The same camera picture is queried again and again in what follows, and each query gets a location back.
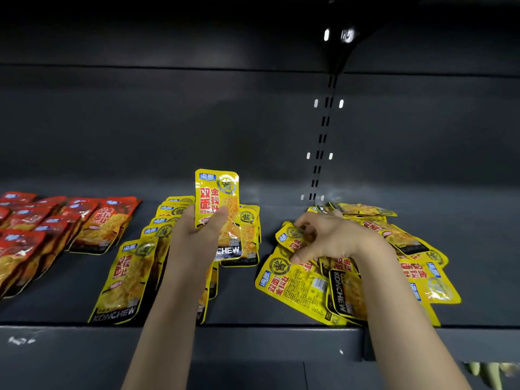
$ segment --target person's left hand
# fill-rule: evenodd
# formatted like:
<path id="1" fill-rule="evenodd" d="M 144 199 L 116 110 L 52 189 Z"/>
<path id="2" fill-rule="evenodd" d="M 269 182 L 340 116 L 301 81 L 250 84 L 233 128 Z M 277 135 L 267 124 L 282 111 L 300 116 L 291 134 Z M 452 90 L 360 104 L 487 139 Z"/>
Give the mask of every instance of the person's left hand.
<path id="1" fill-rule="evenodd" d="M 218 236 L 227 219 L 228 209 L 221 206 L 204 227 L 195 229 L 195 206 L 186 208 L 172 230 L 163 285 L 190 282 L 204 289 L 205 273 L 215 258 Z"/>

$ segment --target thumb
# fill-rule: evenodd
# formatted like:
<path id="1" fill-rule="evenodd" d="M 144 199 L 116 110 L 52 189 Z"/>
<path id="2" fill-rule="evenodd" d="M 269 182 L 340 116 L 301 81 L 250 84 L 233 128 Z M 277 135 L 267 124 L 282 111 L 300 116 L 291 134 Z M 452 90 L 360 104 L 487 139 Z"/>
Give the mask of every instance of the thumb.
<path id="1" fill-rule="evenodd" d="M 206 233 L 219 234 L 228 219 L 228 209 L 226 206 L 221 206 L 217 212 L 211 216 L 204 228 L 201 230 Z"/>
<path id="2" fill-rule="evenodd" d="M 313 258 L 323 256 L 322 243 L 319 240 L 312 242 L 309 246 L 298 249 L 291 257 L 292 264 L 304 264 Z"/>

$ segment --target hand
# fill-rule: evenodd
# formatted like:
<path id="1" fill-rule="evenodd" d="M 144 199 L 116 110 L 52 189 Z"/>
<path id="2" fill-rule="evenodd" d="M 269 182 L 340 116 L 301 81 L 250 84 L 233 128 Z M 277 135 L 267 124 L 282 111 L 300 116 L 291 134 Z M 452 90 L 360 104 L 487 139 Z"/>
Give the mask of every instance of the hand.
<path id="1" fill-rule="evenodd" d="M 359 260 L 370 249 L 392 249 L 375 231 L 352 220 L 344 219 L 337 209 L 332 214 L 306 212 L 294 222 L 294 225 L 306 226 L 307 234 L 316 234 L 314 242 L 297 250 L 291 257 L 291 262 L 294 264 L 303 264 L 320 256 L 352 257 L 354 260 Z"/>
<path id="2" fill-rule="evenodd" d="M 206 270 L 217 252 L 220 229 L 227 218 L 228 209 L 221 206 L 204 227 L 196 229 L 195 206 L 186 208 L 172 230 L 163 284 L 179 281 L 204 284 Z"/>

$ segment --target forearm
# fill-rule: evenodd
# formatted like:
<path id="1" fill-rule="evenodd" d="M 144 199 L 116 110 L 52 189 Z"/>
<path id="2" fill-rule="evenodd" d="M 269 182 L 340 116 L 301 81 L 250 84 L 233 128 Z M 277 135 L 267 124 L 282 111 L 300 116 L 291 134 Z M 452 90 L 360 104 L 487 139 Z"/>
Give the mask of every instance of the forearm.
<path id="1" fill-rule="evenodd" d="M 186 279 L 163 282 L 143 327 L 122 390 L 185 389 L 202 290 Z"/>
<path id="2" fill-rule="evenodd" d="M 372 345 L 388 388 L 470 389 L 415 299 L 393 249 L 378 245 L 357 264 Z"/>

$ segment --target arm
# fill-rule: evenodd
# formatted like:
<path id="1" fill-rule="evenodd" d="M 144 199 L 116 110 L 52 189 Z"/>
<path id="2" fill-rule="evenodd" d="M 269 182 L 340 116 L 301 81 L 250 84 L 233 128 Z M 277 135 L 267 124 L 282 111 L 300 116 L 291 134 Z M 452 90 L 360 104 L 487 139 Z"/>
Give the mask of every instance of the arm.
<path id="1" fill-rule="evenodd" d="M 194 206 L 172 231 L 168 265 L 142 329 L 122 390 L 185 389 L 191 364 L 195 319 L 204 291 L 205 272 L 215 257 L 222 207 L 204 228 L 195 230 Z"/>
<path id="2" fill-rule="evenodd" d="M 295 222 L 310 225 L 316 241 L 291 258 L 352 257 L 363 278 L 368 326 L 383 378 L 390 389 L 470 390 L 451 354 L 424 315 L 393 248 L 379 234 L 341 214 L 307 212 Z"/>

